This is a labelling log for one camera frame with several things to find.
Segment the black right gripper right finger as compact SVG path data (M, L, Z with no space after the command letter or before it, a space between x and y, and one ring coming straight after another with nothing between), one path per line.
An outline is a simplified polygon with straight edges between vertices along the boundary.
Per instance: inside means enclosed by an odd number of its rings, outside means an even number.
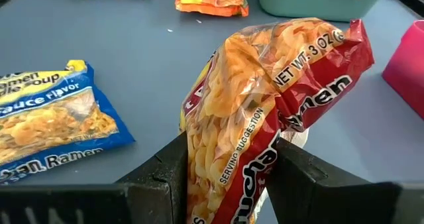
M279 224L424 224L424 182L372 183L280 139L267 190Z

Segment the pink plastic bin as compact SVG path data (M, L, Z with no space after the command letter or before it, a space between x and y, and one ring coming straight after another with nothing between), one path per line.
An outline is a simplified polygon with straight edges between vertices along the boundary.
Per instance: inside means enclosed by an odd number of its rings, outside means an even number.
M424 20L406 30L382 77L424 119Z

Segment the blue Maruchan ramen pack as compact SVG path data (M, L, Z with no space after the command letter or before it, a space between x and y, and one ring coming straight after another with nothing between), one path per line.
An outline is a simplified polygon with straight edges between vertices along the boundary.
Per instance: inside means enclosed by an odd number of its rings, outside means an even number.
M0 186L132 142L86 61L0 76Z

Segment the orange Maruchan ramen pack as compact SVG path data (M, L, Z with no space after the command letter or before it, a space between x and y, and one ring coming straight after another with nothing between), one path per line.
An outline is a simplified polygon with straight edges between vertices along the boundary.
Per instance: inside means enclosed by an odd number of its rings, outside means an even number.
M175 0L175 7L181 12L198 12L220 17L247 17L247 0Z

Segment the teal plastic bin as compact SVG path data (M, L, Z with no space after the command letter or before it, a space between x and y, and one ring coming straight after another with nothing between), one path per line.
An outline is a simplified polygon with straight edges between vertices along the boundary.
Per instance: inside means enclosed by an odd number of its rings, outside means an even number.
M360 19L378 0L259 0L267 13L277 17L317 17L327 21Z

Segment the red Maruchan ramen pack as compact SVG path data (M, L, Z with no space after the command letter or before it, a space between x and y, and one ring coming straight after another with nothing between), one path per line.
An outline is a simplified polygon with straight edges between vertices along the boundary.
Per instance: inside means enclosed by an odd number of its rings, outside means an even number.
M182 103L187 224L255 224L276 144L306 131L374 63L364 24L318 18L228 37Z

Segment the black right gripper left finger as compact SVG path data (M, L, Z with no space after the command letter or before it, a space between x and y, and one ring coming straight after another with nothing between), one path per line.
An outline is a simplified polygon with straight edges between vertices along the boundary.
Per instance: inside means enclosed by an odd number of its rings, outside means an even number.
M0 224L184 224L187 136L113 184L0 187Z

